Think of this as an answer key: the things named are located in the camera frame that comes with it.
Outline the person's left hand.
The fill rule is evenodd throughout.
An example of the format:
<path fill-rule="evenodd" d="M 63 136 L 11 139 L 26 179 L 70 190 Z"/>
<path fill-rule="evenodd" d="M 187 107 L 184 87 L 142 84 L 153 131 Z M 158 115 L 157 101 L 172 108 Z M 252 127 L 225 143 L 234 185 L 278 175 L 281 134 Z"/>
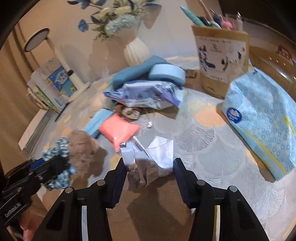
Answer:
<path fill-rule="evenodd" d="M 23 230 L 23 240 L 31 241 L 42 221 L 43 217 L 32 213 L 30 209 L 23 212 L 20 219 L 20 227 Z"/>

